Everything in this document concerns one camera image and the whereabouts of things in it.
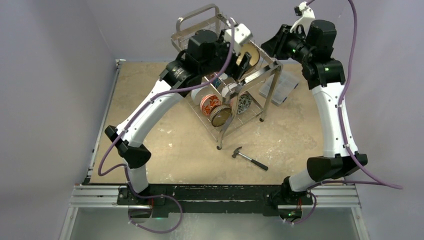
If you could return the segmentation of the orange floral patterned bowl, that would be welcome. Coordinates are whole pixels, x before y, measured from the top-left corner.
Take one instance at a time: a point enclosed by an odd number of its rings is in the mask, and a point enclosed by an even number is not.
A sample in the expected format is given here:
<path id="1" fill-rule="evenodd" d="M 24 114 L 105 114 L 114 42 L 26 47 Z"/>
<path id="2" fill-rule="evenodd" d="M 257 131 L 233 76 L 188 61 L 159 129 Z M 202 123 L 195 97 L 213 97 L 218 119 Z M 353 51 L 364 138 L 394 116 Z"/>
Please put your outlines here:
<path id="1" fill-rule="evenodd" d="M 200 102 L 200 110 L 204 116 L 209 116 L 212 110 L 221 105 L 222 101 L 215 94 L 204 96 Z"/>

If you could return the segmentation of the black and white patterned bowl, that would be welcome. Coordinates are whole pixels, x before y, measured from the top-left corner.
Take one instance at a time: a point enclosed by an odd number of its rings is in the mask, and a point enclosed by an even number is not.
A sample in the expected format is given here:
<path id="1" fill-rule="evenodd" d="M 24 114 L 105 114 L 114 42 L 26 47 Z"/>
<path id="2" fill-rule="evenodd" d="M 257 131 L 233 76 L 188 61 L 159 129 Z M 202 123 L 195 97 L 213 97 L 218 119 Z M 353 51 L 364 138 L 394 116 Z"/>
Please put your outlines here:
<path id="1" fill-rule="evenodd" d="M 237 111 L 236 114 L 240 115 L 246 112 L 252 103 L 252 97 L 249 93 L 245 92 L 239 97 L 239 100 L 237 102 Z"/>

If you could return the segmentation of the stainless steel dish rack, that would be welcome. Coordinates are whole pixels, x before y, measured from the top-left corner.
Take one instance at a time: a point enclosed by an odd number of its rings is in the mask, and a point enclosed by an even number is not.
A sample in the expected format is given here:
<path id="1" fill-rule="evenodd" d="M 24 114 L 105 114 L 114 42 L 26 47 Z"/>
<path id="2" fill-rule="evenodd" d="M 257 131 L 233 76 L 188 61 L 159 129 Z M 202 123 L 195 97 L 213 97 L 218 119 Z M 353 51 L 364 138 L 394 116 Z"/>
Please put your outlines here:
<path id="1" fill-rule="evenodd" d="M 170 39 L 173 47 L 177 51 L 181 51 L 188 47 L 189 38 L 197 31 L 210 30 L 219 34 L 221 30 L 227 27 L 227 16 L 221 13 L 216 4 L 210 3 L 180 16 L 175 24 L 176 32 L 171 35 Z M 224 138 L 231 133 L 237 131 L 250 121 L 258 119 L 260 122 L 263 122 L 266 119 L 272 97 L 268 96 L 264 102 L 260 102 L 253 95 L 253 88 L 273 76 L 270 88 L 270 92 L 273 93 L 283 70 L 283 65 L 269 57 L 254 40 L 251 40 L 249 43 L 254 46 L 259 53 L 258 63 L 240 80 L 234 80 L 228 77 L 223 83 L 225 85 L 237 83 L 238 90 L 236 95 L 228 101 L 223 101 L 219 93 L 223 88 L 223 84 L 221 84 L 218 89 L 215 89 L 212 84 L 208 85 L 212 94 L 215 94 L 223 104 L 230 106 L 232 109 L 231 115 L 225 124 L 219 127 L 213 127 L 209 121 L 209 116 L 202 114 L 200 104 L 195 105 L 193 101 L 190 102 L 190 106 L 216 141 L 216 148 L 218 150 L 222 149 Z M 239 97 L 244 93 L 249 93 L 251 95 L 252 102 L 246 112 L 237 114 Z"/>

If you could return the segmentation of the white and teal bowl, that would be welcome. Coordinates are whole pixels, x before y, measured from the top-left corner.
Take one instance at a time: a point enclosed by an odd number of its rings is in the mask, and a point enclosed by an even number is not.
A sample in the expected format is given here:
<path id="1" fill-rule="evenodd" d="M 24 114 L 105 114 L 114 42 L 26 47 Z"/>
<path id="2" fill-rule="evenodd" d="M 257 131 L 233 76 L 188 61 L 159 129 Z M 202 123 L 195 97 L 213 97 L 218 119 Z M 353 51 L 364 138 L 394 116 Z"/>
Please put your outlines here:
<path id="1" fill-rule="evenodd" d="M 217 75 L 216 73 L 214 74 L 216 76 L 216 78 L 214 79 L 214 81 L 212 82 L 212 85 L 215 89 L 218 89 L 218 87 L 224 83 L 224 81 L 228 78 L 228 75 L 225 73 L 222 73 L 221 75 Z"/>

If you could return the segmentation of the dark brown glazed bowl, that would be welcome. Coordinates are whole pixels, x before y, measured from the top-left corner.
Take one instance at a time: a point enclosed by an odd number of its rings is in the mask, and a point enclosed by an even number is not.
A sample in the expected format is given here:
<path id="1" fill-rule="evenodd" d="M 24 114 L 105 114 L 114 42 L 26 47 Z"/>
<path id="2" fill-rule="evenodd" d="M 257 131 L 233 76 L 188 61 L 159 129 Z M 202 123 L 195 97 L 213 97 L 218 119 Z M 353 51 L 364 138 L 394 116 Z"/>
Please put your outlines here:
<path id="1" fill-rule="evenodd" d="M 208 119 L 213 127 L 224 125 L 232 113 L 232 108 L 228 105 L 219 105 L 215 107 Z"/>

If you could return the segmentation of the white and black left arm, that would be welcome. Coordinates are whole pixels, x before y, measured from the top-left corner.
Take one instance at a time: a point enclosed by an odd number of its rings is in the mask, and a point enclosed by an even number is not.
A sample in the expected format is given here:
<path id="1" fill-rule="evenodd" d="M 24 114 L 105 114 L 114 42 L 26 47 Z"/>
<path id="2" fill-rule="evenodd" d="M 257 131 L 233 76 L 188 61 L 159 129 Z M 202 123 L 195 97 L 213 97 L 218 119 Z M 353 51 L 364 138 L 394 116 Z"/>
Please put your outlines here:
<path id="1" fill-rule="evenodd" d="M 109 125 L 105 129 L 112 142 L 107 152 L 116 148 L 123 158 L 127 184 L 131 188 L 129 197 L 136 204 L 142 205 L 149 199 L 146 164 L 152 154 L 143 142 L 155 124 L 192 90 L 205 87 L 203 77 L 214 75 L 217 78 L 226 74 L 239 79 L 247 71 L 251 55 L 242 55 L 241 51 L 253 35 L 242 27 L 224 29 L 220 34 L 198 30 L 188 39 L 186 49 L 167 64 L 137 109 L 118 126 Z"/>

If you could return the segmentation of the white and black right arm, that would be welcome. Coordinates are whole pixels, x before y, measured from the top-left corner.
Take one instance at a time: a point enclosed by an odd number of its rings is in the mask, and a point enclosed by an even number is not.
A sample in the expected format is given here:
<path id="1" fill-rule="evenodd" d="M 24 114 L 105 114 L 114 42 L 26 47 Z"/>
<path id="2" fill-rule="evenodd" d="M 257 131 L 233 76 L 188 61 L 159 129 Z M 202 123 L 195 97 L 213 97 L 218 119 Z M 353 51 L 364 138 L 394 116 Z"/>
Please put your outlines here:
<path id="1" fill-rule="evenodd" d="M 368 157 L 358 152 L 351 136 L 342 92 L 346 78 L 343 64 L 332 57 L 337 36 L 335 25 L 327 20 L 312 21 L 308 33 L 302 26 L 282 24 L 261 48 L 277 60 L 293 59 L 300 63 L 316 102 L 323 134 L 323 154 L 310 157 L 305 170 L 288 176 L 281 184 L 280 196 L 288 204 L 307 194 L 307 189 L 329 179 L 347 177 L 366 165 Z"/>

